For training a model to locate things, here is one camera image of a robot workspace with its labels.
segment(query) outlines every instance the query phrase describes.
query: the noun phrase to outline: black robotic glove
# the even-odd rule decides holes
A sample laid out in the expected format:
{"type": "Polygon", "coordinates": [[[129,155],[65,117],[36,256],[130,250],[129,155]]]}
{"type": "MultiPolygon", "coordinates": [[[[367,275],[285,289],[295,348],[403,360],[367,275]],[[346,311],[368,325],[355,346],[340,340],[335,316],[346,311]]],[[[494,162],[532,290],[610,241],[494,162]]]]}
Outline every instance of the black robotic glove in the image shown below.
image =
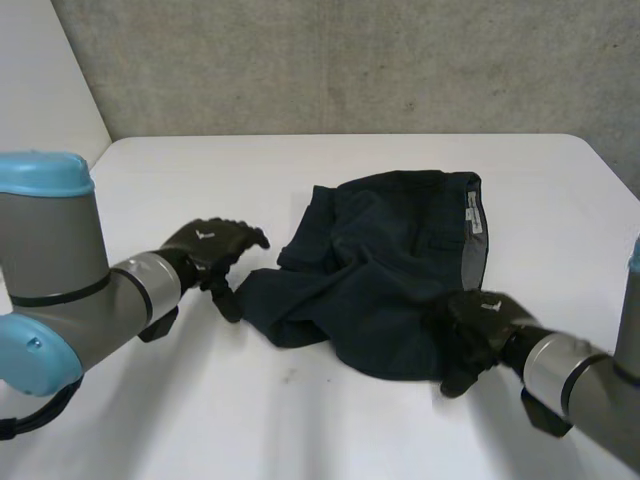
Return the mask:
{"type": "Polygon", "coordinates": [[[480,373],[505,362],[505,352],[516,334],[537,321],[503,293],[471,290],[451,294],[443,301],[444,311],[437,322],[445,359],[440,391],[455,398],[465,393],[480,373]]]}
{"type": "Polygon", "coordinates": [[[188,262],[188,271],[181,275],[187,270],[183,266],[178,272],[183,290],[196,286],[202,291],[209,290],[220,313],[235,323],[242,318],[242,309],[229,288],[226,276],[240,256],[254,245],[264,249],[270,247],[269,240],[259,228],[220,218],[198,219],[174,233],[158,253],[165,258],[176,257],[178,262],[188,262]]]}

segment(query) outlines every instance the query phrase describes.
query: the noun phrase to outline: black cable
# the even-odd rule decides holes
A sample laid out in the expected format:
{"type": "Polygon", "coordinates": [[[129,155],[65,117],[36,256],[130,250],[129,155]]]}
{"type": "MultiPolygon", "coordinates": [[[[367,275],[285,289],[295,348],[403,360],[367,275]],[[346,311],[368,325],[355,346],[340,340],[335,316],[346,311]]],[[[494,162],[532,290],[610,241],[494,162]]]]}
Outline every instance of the black cable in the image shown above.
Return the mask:
{"type": "Polygon", "coordinates": [[[82,385],[83,378],[80,377],[77,382],[64,387],[45,406],[28,417],[0,420],[0,441],[11,440],[17,435],[32,432],[58,418],[82,385]]]}

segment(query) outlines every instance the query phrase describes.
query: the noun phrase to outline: white wall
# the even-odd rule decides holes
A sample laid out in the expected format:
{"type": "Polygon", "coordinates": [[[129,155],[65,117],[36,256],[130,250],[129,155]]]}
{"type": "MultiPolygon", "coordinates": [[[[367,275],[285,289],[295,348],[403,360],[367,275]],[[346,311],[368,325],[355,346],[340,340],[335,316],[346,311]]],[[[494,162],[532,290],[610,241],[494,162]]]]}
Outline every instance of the white wall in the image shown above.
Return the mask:
{"type": "Polygon", "coordinates": [[[95,164],[111,140],[49,0],[0,0],[0,151],[66,150],[95,164]]]}

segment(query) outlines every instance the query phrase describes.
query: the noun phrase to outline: gray wall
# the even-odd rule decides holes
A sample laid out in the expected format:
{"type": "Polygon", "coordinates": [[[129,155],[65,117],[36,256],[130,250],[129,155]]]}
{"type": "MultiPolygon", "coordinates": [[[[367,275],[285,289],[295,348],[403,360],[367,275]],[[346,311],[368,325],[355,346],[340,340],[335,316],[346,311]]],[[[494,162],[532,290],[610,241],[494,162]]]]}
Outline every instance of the gray wall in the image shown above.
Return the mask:
{"type": "Polygon", "coordinates": [[[114,138],[564,132],[640,194],[639,0],[53,0],[114,138]]]}

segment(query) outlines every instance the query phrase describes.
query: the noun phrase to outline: table surface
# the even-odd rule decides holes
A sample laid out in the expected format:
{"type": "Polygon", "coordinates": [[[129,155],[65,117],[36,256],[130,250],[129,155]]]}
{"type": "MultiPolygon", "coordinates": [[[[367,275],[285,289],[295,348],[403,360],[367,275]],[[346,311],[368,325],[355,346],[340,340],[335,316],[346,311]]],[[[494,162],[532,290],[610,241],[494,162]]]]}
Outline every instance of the table surface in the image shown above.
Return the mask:
{"type": "MultiPolygon", "coordinates": [[[[640,203],[575,137],[132,138],[93,176],[111,263],[196,217],[261,226],[273,247],[242,258],[230,276],[238,285],[275,267],[313,185],[395,169],[477,172],[490,235],[484,287],[613,349],[640,203]]],[[[534,430],[519,393],[502,369],[454,401],[427,382],[369,378],[326,343],[278,350],[189,292],[168,337],[130,342],[86,376],[56,422],[1,445],[0,480],[636,478],[575,429],[562,440],[534,430]]],[[[0,388],[2,417],[41,403],[0,388]]]]}

